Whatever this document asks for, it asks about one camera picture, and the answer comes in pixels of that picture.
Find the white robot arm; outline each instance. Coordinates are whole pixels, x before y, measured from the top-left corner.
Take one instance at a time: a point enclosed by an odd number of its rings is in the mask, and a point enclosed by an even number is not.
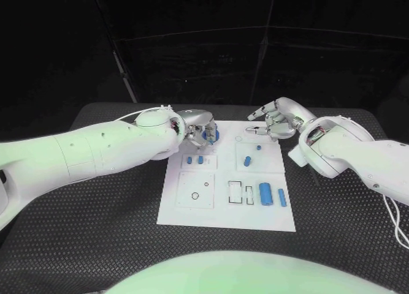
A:
[[[42,194],[167,158],[183,139],[196,146],[216,141],[213,115],[205,110],[176,113],[161,106],[144,111],[133,124],[117,119],[59,135],[0,143],[0,230]]]
[[[298,145],[288,155],[303,167],[310,164],[320,175],[334,178],[347,168],[365,185],[409,206],[409,145],[375,141],[369,132],[349,118],[317,118],[291,99],[281,97],[248,117],[267,115],[267,128],[246,132],[290,138],[298,131]]]

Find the white cable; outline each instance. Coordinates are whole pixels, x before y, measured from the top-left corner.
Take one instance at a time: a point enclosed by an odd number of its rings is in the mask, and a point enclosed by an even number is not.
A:
[[[401,223],[401,211],[399,211],[399,207],[396,205],[396,202],[393,201],[393,199],[390,199],[392,201],[392,204],[395,205],[395,208],[396,208],[396,220],[395,220],[395,217],[392,215],[392,210],[390,210],[390,206],[388,205],[388,199],[386,199],[386,196],[383,195],[383,203],[385,203],[385,207],[388,208],[388,213],[390,215],[390,219],[392,219],[392,223],[395,225],[395,237],[396,237],[396,241],[399,242],[399,244],[409,250],[409,239],[403,233],[403,231],[401,230],[401,227],[399,227],[399,223]],[[401,237],[405,239],[408,245],[405,245],[399,239],[399,233],[401,233]]]
[[[150,111],[150,110],[158,110],[158,109],[161,109],[161,110],[171,110],[171,107],[170,107],[170,105],[169,105],[167,107],[164,107],[164,106],[160,106],[160,107],[151,107],[151,108],[148,108],[148,109],[144,109],[144,110],[135,111],[135,112],[130,113],[128,115],[124,115],[121,118],[115,119],[115,121],[120,121],[121,119],[127,118],[127,117],[131,116],[131,115],[135,115],[135,114],[143,113],[143,112]]]

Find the blue cylinder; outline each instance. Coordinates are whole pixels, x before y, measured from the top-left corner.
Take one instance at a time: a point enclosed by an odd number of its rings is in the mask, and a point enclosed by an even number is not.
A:
[[[243,165],[245,166],[249,166],[249,164],[251,164],[251,157],[248,156],[246,159],[245,159],[245,161],[243,161]]]
[[[259,201],[264,206],[274,204],[271,185],[268,183],[259,184]]]
[[[284,190],[278,189],[278,194],[280,194],[280,201],[281,201],[281,207],[287,206],[287,200],[285,200],[285,195],[284,195]]]

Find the black rubber mat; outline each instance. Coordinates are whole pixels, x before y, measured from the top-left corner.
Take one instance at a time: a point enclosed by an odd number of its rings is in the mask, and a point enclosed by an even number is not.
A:
[[[89,104],[72,128],[109,121],[150,104]],[[202,108],[218,120],[245,120],[256,107]],[[313,108],[356,120],[385,137],[365,110]],[[287,157],[297,137],[280,142],[295,233],[157,225],[167,160],[65,186],[23,210],[0,251],[0,293],[86,293],[176,256],[215,250],[272,252],[337,268],[409,294],[409,251],[396,243],[380,195],[347,170],[336,179]],[[409,208],[399,205],[409,236]]]

